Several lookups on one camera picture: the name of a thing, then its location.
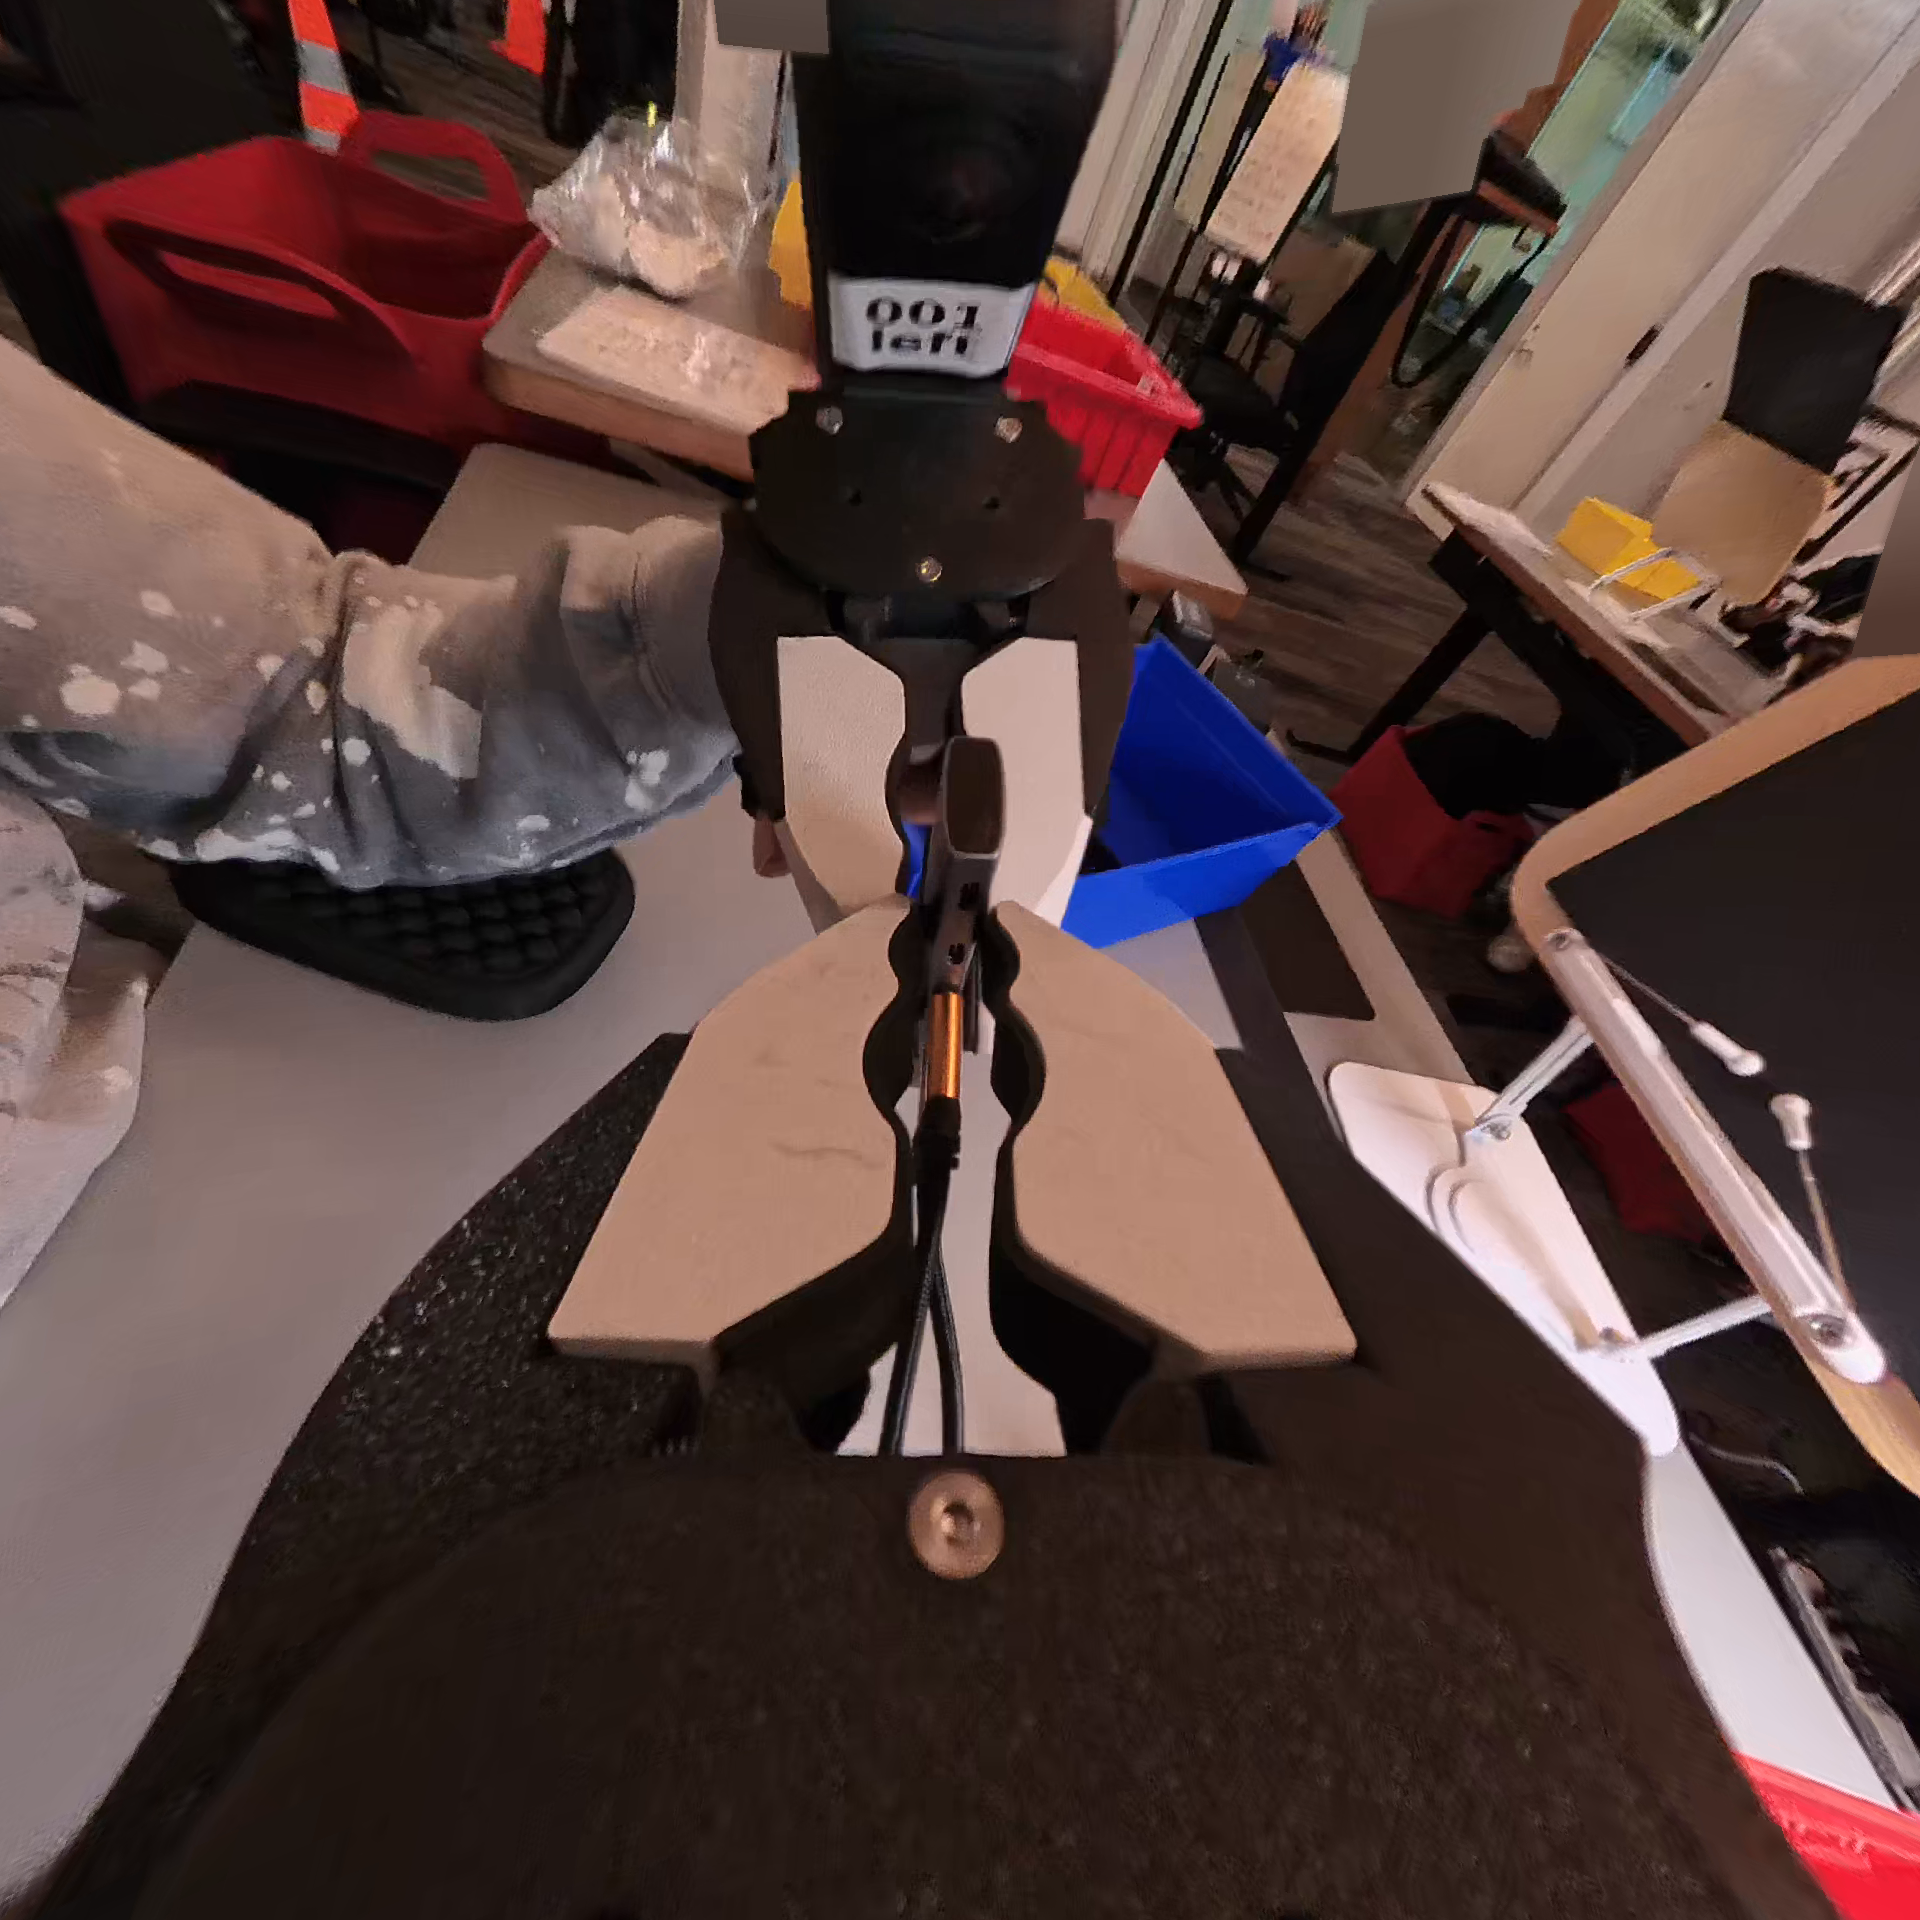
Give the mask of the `black wrist rest pad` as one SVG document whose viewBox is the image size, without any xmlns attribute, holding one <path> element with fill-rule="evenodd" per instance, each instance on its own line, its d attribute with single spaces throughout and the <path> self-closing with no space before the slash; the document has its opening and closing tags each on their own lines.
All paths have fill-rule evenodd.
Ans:
<svg viewBox="0 0 1920 1920">
<path fill-rule="evenodd" d="M 554 1012 L 635 919 L 613 851 L 535 876 L 350 893 L 291 861 L 170 866 L 196 923 L 362 992 L 463 1023 Z"/>
</svg>

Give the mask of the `wooden desk with black legs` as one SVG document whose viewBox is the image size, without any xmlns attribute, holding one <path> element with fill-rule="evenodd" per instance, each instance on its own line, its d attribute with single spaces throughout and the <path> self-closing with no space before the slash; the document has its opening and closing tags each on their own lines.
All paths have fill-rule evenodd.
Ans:
<svg viewBox="0 0 1920 1920">
<path fill-rule="evenodd" d="M 1853 656 L 1790 686 L 1677 613 L 1630 618 L 1593 589 L 1592 570 L 1508 510 L 1431 484 L 1413 491 L 1410 505 L 1443 527 L 1433 575 L 1459 598 L 1459 618 L 1382 702 L 1354 751 L 1387 729 L 1413 726 L 1487 641 L 1499 641 L 1567 709 L 1599 723 L 1632 702 L 1686 749 L 1782 709 L 1853 726 L 1918 697 L 1918 656 Z"/>
</svg>

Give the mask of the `blue plastic bin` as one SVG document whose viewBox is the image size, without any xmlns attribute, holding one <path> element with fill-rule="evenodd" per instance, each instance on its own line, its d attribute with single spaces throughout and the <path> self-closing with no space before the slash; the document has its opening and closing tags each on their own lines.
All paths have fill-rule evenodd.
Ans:
<svg viewBox="0 0 1920 1920">
<path fill-rule="evenodd" d="M 1170 641 L 1135 649 L 1106 791 L 1057 923 L 1116 946 L 1240 906 L 1340 823 Z"/>
</svg>

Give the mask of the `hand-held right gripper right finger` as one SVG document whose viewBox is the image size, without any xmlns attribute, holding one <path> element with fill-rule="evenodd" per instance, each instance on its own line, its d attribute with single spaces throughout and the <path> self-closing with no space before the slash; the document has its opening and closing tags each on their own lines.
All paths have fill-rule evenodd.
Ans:
<svg viewBox="0 0 1920 1920">
<path fill-rule="evenodd" d="M 1207 1036 L 1022 906 L 983 933 L 1007 1112 L 989 1322 L 1066 1433 L 1146 1380 L 1328 1368 L 1358 1335 Z"/>
</svg>

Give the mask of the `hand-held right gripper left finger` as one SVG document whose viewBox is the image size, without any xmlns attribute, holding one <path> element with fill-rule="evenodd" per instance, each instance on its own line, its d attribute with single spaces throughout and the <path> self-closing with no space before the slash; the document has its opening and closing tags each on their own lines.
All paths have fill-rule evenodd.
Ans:
<svg viewBox="0 0 1920 1920">
<path fill-rule="evenodd" d="M 694 1031 L 564 1288 L 573 1359 L 729 1373 L 809 1412 L 867 1380 L 912 1309 L 915 1017 L 878 901 L 767 964 Z"/>
</svg>

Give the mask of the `clear plastic bag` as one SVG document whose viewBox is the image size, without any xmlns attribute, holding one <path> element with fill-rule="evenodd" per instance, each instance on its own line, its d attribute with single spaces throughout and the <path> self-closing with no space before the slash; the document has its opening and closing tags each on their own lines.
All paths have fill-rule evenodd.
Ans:
<svg viewBox="0 0 1920 1920">
<path fill-rule="evenodd" d="M 770 194 L 683 116 L 612 115 L 529 198 L 538 234 L 596 274 L 662 299 L 733 276 Z"/>
</svg>

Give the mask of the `white stand with black board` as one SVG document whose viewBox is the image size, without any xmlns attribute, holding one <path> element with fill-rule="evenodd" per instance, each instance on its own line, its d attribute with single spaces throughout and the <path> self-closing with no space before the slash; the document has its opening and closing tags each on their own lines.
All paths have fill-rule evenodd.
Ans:
<svg viewBox="0 0 1920 1920">
<path fill-rule="evenodd" d="M 1349 1152 L 1630 1428 L 1652 1363 L 1773 1322 L 1918 1491 L 1918 656 L 1853 661 L 1555 825 L 1513 915 L 1567 1009 L 1505 1092 L 1358 1060 Z M 1635 1331 L 1526 1112 L 1607 1063 L 1746 1293 Z"/>
</svg>

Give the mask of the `red felt tote bag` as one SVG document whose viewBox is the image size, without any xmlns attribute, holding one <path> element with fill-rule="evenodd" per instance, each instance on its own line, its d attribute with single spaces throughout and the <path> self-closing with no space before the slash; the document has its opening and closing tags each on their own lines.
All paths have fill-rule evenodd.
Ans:
<svg viewBox="0 0 1920 1920">
<path fill-rule="evenodd" d="M 369 109 L 338 153 L 251 137 L 58 215 L 134 402 L 218 390 L 450 455 L 564 445 L 483 386 L 483 338 L 548 251 L 483 132 Z"/>
</svg>

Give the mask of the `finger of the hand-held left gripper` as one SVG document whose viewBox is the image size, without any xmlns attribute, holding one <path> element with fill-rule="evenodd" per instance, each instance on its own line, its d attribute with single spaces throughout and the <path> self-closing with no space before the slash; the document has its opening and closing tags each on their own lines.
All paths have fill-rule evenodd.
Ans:
<svg viewBox="0 0 1920 1920">
<path fill-rule="evenodd" d="M 971 737 L 1001 751 L 1003 841 L 993 906 L 1061 928 L 1090 847 L 1078 645 L 1013 641 L 961 682 Z"/>
<path fill-rule="evenodd" d="M 904 682 L 843 637 L 781 637 L 781 812 L 770 825 L 817 932 L 902 897 L 893 791 Z"/>
</svg>

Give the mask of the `person's left forearm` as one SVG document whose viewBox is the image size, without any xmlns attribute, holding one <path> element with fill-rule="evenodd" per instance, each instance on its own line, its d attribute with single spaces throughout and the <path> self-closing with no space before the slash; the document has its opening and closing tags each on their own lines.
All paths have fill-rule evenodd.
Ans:
<svg viewBox="0 0 1920 1920">
<path fill-rule="evenodd" d="M 570 866 L 708 804 L 722 533 L 561 530 L 463 580 L 300 519 L 5 347 L 5 897 L 66 823 L 344 887 Z"/>
</svg>

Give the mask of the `brown cardboard box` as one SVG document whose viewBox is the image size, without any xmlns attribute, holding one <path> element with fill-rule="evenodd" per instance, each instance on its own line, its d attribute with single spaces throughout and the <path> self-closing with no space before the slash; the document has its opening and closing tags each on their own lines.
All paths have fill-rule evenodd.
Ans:
<svg viewBox="0 0 1920 1920">
<path fill-rule="evenodd" d="M 1763 604 L 1786 577 L 1832 496 L 1832 477 L 1714 420 L 1652 505 L 1652 543 L 1726 604 Z"/>
</svg>

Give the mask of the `red bag with black lining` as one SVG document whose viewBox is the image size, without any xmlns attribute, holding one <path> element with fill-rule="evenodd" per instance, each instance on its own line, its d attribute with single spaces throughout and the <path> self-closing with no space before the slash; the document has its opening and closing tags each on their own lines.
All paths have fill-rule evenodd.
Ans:
<svg viewBox="0 0 1920 1920">
<path fill-rule="evenodd" d="M 1361 886 L 1387 906 L 1465 921 L 1477 901 L 1532 850 L 1526 812 L 1449 812 L 1413 761 L 1426 729 L 1385 729 L 1335 780 L 1335 834 Z"/>
</svg>

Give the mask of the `grey USB hub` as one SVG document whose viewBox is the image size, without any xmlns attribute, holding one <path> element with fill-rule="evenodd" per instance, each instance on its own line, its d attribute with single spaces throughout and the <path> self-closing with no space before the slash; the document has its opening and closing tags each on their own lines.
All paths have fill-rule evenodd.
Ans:
<svg viewBox="0 0 1920 1920">
<path fill-rule="evenodd" d="M 968 992 L 1003 854 L 1003 754 L 989 737 L 944 743 L 941 788 L 924 836 L 919 923 L 924 992 Z"/>
</svg>

